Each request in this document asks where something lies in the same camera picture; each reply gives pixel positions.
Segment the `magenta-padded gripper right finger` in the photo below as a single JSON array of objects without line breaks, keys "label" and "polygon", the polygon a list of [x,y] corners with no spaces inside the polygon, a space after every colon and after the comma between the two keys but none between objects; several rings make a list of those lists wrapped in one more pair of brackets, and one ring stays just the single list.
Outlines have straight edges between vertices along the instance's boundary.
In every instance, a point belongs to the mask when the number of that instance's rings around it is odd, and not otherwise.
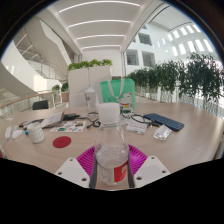
[{"label": "magenta-padded gripper right finger", "polygon": [[130,188],[140,188],[170,172],[155,156],[147,156],[141,150],[130,145],[128,161],[128,184]]}]

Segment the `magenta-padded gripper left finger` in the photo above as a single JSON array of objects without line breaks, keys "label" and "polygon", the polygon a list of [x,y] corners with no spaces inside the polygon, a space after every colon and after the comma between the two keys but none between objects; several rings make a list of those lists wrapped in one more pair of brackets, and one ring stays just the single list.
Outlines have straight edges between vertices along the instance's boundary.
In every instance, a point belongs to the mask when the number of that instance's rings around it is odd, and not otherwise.
[{"label": "magenta-padded gripper left finger", "polygon": [[94,147],[77,158],[68,158],[56,171],[56,175],[84,188],[94,189],[97,182],[97,163]]}]

